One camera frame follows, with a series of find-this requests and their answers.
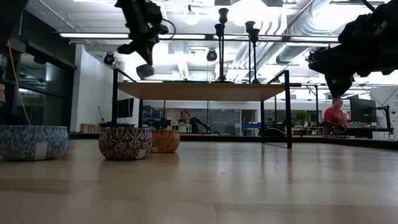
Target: orange patterned bowl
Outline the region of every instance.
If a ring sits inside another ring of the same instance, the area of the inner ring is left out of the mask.
[[[180,145],[180,133],[174,130],[152,130],[153,153],[174,153]]]

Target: man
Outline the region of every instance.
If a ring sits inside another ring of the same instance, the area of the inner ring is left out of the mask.
[[[342,125],[347,128],[346,115],[341,110],[343,99],[340,97],[334,98],[332,103],[333,105],[326,109],[323,114],[325,121],[328,121],[332,125]]]

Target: brown patterned bowl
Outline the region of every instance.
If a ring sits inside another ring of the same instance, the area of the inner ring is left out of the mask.
[[[152,149],[152,130],[147,128],[103,128],[99,150],[111,160],[145,158]]]
[[[180,133],[174,130],[152,130],[153,153],[174,153],[180,145]]]

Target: yellow cable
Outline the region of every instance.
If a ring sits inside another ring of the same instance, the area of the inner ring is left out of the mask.
[[[12,71],[14,72],[15,84],[16,84],[16,86],[17,86],[17,89],[18,89],[19,98],[21,99],[22,108],[24,109],[24,113],[25,113],[25,117],[26,117],[26,120],[27,120],[27,122],[29,123],[29,125],[31,125],[31,123],[30,123],[30,119],[29,119],[29,117],[28,117],[28,115],[27,115],[27,113],[26,113],[26,109],[25,109],[24,100],[22,99],[22,94],[19,92],[19,83],[18,83],[18,77],[17,77],[17,72],[16,72],[16,69],[15,69],[15,65],[14,65],[14,59],[13,59],[13,57],[12,57],[12,50],[11,50],[11,44],[10,44],[10,41],[8,41],[8,50],[9,50],[9,53],[10,53],[11,65],[12,65]]]

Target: wooden floor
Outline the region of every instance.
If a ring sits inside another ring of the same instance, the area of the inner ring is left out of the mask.
[[[183,142],[105,161],[0,162],[0,223],[398,223],[398,152],[327,144]]]

